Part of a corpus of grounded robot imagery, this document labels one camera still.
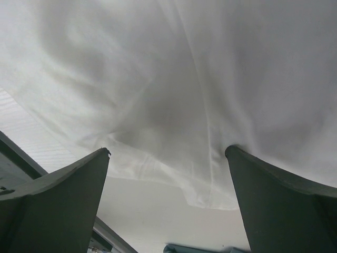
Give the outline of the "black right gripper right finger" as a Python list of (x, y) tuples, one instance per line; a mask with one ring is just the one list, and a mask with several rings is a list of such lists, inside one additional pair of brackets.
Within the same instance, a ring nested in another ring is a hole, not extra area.
[(225, 150), (251, 252), (336, 252), (336, 188)]

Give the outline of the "white t-shirt with flower print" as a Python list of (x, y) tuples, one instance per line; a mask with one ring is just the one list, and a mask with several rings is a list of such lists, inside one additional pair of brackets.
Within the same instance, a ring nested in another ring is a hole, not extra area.
[(1, 88), (191, 206), (238, 208), (233, 144), (336, 186), (336, 1), (1, 1)]

